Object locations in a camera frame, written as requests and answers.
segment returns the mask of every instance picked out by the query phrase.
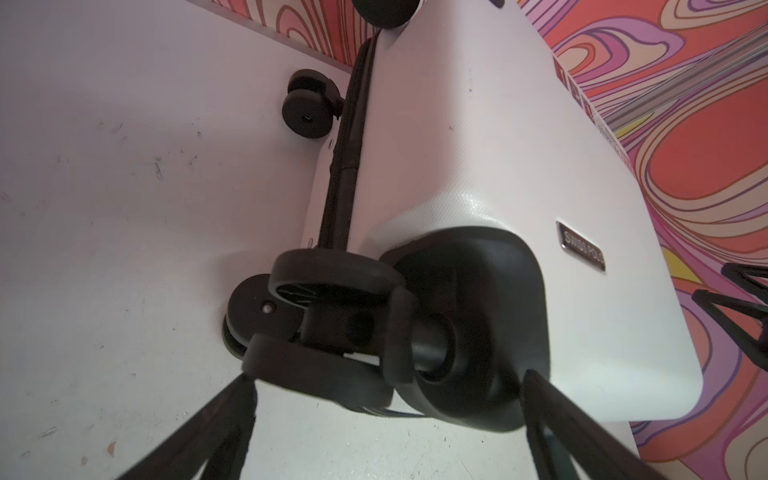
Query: screw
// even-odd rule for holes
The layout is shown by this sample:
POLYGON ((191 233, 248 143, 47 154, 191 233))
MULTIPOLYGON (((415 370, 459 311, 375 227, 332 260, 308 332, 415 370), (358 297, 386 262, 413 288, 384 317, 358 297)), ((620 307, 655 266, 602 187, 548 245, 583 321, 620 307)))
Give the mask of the screw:
POLYGON ((277 305, 275 305, 275 303, 272 300, 264 300, 261 303, 261 312, 262 313, 270 314, 270 313, 274 312, 275 310, 277 310, 277 305))

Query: swivel caster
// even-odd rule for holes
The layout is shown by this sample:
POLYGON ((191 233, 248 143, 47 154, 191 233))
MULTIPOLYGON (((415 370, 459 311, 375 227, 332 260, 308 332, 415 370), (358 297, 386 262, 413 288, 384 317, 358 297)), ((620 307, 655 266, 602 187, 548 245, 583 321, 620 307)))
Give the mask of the swivel caster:
POLYGON ((269 278, 270 294, 284 303, 307 308, 317 300, 358 305, 380 303, 402 275, 391 266, 344 250, 303 248, 283 252, 269 278))
POLYGON ((419 0, 352 0, 366 22, 378 28, 397 28, 411 19, 419 0))
POLYGON ((269 281, 268 274, 243 280, 227 303, 221 334, 227 350, 239 359, 254 333, 289 342, 301 325, 304 310, 270 294, 269 281))
POLYGON ((299 70, 288 81, 283 120, 302 137, 322 138, 330 133, 333 117, 341 116, 343 106, 332 80, 318 71, 299 70))

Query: white suitcase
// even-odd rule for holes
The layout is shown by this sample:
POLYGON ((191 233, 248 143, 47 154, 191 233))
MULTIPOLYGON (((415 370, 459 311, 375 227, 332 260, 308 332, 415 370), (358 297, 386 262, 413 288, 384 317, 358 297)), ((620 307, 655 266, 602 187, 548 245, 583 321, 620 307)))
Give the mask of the white suitcase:
POLYGON ((626 155, 519 8, 426 2, 374 58, 346 249, 377 260, 453 227, 511 232, 544 279, 550 381, 599 422, 689 412, 702 375, 626 155))

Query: white surface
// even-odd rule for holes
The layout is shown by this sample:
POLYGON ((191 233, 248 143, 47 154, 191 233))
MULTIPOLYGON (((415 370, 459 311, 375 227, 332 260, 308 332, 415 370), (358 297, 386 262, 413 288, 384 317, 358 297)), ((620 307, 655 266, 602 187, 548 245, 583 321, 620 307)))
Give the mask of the white surface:
MULTIPOLYGON (((0 4, 0 478, 117 476, 239 372, 224 303, 298 245, 318 154, 298 68, 346 86, 184 0, 0 4)), ((258 388, 243 478, 535 477, 523 432, 258 388)))
POLYGON ((378 259, 463 226, 533 251, 551 381, 588 414, 694 407, 701 370, 640 188, 514 3, 426 2, 376 52, 348 250, 378 259), (606 272, 561 248, 557 221, 602 249, 606 272))
POLYGON ((323 223, 323 211, 326 208, 326 195, 328 194, 328 182, 331 178, 330 167, 333 162, 333 148, 336 146, 336 136, 339 134, 340 122, 333 121, 333 129, 323 139, 323 146, 317 155, 315 176, 312 181, 310 204, 306 208, 306 219, 301 235, 301 246, 313 248, 317 245, 320 234, 320 225, 323 223))

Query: wallpaper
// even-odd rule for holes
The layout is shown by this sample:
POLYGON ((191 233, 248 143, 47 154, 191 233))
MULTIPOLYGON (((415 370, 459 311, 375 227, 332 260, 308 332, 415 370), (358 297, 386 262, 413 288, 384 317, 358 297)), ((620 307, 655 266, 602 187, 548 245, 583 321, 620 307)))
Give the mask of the wallpaper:
MULTIPOLYGON (((350 0, 214 1, 348 65, 372 34, 350 0)), ((768 22, 768 0, 518 4, 604 116, 768 22)), ((690 414, 631 425, 641 457, 670 480, 757 480, 768 472, 768 372, 690 296, 705 288, 751 300, 720 268, 768 265, 768 57, 692 87, 615 131, 646 198, 704 375, 690 414)), ((729 314, 759 333, 755 320, 729 314)))

